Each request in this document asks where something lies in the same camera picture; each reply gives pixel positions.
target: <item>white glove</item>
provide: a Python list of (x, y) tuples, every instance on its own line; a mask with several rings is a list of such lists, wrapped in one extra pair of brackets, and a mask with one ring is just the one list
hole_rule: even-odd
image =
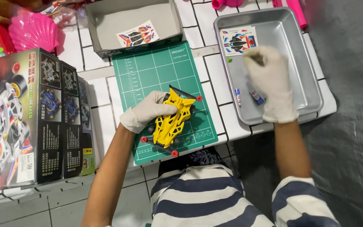
[(288, 59), (277, 49), (261, 46), (243, 52), (243, 61), (256, 89), (267, 96), (263, 120), (287, 123), (298, 118), (292, 101)]
[(167, 92), (152, 91), (134, 108), (130, 107), (120, 116), (121, 124), (128, 130), (138, 134), (149, 121), (160, 115), (172, 115), (178, 108), (169, 104), (162, 104)]

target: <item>silver baking tray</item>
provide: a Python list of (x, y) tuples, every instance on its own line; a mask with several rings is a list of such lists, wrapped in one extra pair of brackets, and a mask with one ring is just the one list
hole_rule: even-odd
[[(247, 25), (256, 27), (257, 45), (273, 46), (288, 56), (289, 79), (299, 114), (320, 111), (323, 97), (295, 14), (287, 7), (269, 8), (220, 16), (214, 22), (221, 59), (240, 120), (247, 125), (262, 123), (264, 104), (258, 105), (249, 93), (255, 88), (243, 64), (243, 57), (232, 56), (232, 62), (228, 63), (219, 31)], [(237, 103), (235, 88), (240, 89), (241, 106)]]

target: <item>sticker sheet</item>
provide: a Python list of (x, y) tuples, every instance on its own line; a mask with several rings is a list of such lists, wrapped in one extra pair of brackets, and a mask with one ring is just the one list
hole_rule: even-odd
[(255, 27), (222, 29), (220, 35), (226, 57), (241, 55), (245, 50), (258, 45)]
[(137, 46), (159, 39), (151, 20), (125, 32), (117, 33), (116, 36), (122, 47)]

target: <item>striped shirt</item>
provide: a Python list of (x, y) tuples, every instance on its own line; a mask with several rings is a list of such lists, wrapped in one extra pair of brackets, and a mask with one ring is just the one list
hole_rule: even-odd
[(152, 227), (340, 226), (312, 178), (281, 181), (272, 197), (273, 223), (244, 197), (232, 171), (220, 164), (164, 173), (150, 201)]

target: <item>yellow toy car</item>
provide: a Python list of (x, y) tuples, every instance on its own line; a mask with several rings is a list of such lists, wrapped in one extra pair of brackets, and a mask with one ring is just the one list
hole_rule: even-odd
[[(178, 111), (172, 115), (158, 116), (155, 120), (156, 125), (151, 125), (148, 128), (148, 135), (153, 137), (141, 137), (143, 143), (150, 143), (155, 147), (161, 148), (172, 154), (173, 157), (179, 156), (179, 152), (175, 151), (180, 138), (175, 138), (179, 135), (184, 127), (184, 121), (189, 120), (191, 113), (196, 108), (193, 103), (202, 101), (201, 95), (195, 97), (177, 88), (170, 87), (170, 94), (165, 95), (163, 104), (174, 105), (178, 107)], [(186, 96), (186, 99), (179, 97), (176, 93)]]

